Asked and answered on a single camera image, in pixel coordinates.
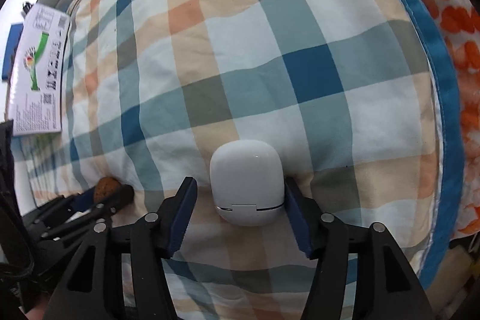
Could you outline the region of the brown walnut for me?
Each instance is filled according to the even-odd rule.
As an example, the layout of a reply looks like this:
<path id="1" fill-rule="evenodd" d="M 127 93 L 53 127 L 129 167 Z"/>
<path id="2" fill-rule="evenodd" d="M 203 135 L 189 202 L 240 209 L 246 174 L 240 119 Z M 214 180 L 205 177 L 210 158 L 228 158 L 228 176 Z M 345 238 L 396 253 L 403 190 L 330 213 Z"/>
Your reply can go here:
<path id="1" fill-rule="evenodd" d="M 112 196 L 120 186 L 121 184 L 116 178 L 103 177 L 94 186 L 94 203 L 97 204 L 109 196 Z"/>

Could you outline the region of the white earbuds case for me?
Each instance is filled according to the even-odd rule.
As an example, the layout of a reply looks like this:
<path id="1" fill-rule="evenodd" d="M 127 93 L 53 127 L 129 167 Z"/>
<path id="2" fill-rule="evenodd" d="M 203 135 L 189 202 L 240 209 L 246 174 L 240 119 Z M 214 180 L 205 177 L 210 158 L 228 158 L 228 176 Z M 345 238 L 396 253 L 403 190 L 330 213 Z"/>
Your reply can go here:
<path id="1" fill-rule="evenodd" d="M 284 175 L 278 152 L 260 140 L 235 140 L 210 161 L 211 192 L 219 216 L 239 227 L 275 221 L 284 204 Z"/>

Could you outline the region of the open cardboard box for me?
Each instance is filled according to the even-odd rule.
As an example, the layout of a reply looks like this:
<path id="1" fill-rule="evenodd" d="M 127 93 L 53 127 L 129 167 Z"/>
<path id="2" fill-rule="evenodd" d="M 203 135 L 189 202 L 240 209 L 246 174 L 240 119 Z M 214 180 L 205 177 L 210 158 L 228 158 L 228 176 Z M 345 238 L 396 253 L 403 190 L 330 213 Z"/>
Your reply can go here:
<path id="1" fill-rule="evenodd" d="M 9 80 L 6 119 L 14 136 L 61 131 L 61 87 L 70 17 L 40 3 L 26 16 Z"/>

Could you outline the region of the plaid tablecloth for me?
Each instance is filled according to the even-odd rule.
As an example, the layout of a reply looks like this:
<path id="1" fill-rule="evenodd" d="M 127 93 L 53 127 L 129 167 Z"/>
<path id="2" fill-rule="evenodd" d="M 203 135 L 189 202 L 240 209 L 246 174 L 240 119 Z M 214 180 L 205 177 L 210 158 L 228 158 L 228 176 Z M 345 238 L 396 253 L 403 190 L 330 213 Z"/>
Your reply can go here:
<path id="1" fill-rule="evenodd" d="M 216 212 L 212 154 L 261 140 L 344 222 L 384 223 L 431 284 L 456 221 L 456 76 L 420 0 L 69 0 L 62 131 L 21 141 L 36 202 L 114 176 L 129 223 L 194 177 L 166 263 L 183 319 L 297 319 L 315 265 L 286 216 Z"/>

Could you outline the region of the orange patterned cushion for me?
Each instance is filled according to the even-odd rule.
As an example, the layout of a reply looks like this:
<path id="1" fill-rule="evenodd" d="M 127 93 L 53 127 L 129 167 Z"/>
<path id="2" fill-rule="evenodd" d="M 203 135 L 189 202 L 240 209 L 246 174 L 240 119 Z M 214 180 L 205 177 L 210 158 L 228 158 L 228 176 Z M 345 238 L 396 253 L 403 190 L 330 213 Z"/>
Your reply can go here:
<path id="1" fill-rule="evenodd" d="M 462 197 L 454 239 L 479 233 L 479 13 L 470 0 L 422 0 L 456 69 L 465 150 Z"/>

